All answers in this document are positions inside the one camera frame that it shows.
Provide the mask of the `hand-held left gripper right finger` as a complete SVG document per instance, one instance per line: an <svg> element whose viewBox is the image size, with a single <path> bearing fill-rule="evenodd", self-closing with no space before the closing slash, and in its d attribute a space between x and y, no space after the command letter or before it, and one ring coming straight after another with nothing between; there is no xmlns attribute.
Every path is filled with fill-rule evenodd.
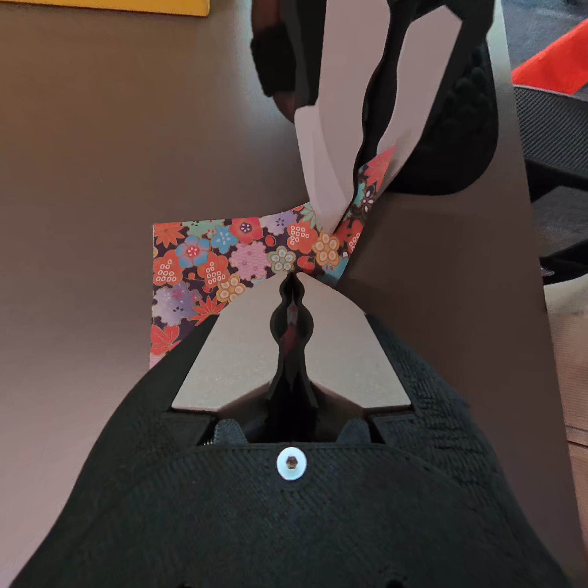
<svg viewBox="0 0 588 588"><path fill-rule="evenodd" d="M407 409L411 401L364 311L317 279L297 275L300 309L312 319L305 345L306 374L329 399L350 412Z"/></svg>

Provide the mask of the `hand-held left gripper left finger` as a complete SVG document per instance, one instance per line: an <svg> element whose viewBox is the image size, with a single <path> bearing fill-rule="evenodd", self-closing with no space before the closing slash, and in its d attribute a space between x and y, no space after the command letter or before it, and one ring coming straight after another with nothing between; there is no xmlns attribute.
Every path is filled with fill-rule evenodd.
<svg viewBox="0 0 588 588"><path fill-rule="evenodd" d="M291 273L247 289L218 315L172 402L175 410L229 413L265 392L282 366Z"/></svg>

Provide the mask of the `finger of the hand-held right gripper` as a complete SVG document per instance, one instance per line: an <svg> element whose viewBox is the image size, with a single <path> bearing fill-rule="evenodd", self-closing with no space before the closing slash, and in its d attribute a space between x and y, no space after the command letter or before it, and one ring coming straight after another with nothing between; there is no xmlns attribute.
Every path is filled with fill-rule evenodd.
<svg viewBox="0 0 588 588"><path fill-rule="evenodd" d="M436 8L408 23L390 8L355 8L367 28L354 41L355 188L359 168L386 155L383 189L400 172L422 138L445 76L462 20Z"/></svg>
<svg viewBox="0 0 588 588"><path fill-rule="evenodd" d="M364 101L382 61L391 9L387 1L327 1L318 96L296 110L306 189L318 223L334 232L355 194L364 143Z"/></svg>

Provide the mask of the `dark flower origami paper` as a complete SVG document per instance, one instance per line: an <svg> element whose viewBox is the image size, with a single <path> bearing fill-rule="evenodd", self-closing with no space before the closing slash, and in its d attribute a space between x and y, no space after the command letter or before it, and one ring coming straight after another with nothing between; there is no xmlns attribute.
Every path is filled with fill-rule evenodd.
<svg viewBox="0 0 588 588"><path fill-rule="evenodd" d="M154 224L150 368L194 327L282 270L336 286L393 155L388 149L359 169L355 197L333 233L309 202L263 217Z"/></svg>

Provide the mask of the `yellow box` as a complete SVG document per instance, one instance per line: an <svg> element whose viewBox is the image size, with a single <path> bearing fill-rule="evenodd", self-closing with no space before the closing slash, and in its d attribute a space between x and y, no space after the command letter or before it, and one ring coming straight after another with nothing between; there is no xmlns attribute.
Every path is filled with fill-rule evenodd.
<svg viewBox="0 0 588 588"><path fill-rule="evenodd" d="M199 18L206 18L210 13L210 1L1 1L1 3Z"/></svg>

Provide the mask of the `person's right hand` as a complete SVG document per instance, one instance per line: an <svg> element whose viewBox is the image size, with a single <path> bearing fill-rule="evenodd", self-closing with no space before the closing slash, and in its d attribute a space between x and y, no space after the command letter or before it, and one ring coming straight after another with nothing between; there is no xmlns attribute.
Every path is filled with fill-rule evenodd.
<svg viewBox="0 0 588 588"><path fill-rule="evenodd" d="M296 58L279 1L252 1L251 54L263 94L295 121Z"/></svg>

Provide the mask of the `orange red object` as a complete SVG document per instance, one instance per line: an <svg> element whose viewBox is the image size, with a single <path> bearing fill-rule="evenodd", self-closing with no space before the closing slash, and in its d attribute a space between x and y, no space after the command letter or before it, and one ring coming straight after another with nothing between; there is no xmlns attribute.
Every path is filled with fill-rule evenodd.
<svg viewBox="0 0 588 588"><path fill-rule="evenodd" d="M587 19L513 70L514 85L573 95L587 84Z"/></svg>

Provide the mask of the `black mesh chair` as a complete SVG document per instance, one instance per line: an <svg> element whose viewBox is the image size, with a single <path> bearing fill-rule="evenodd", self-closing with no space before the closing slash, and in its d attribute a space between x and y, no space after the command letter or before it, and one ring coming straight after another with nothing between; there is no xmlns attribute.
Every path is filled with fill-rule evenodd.
<svg viewBox="0 0 588 588"><path fill-rule="evenodd" d="M554 283L587 268L587 101L522 85L514 93L540 261Z"/></svg>

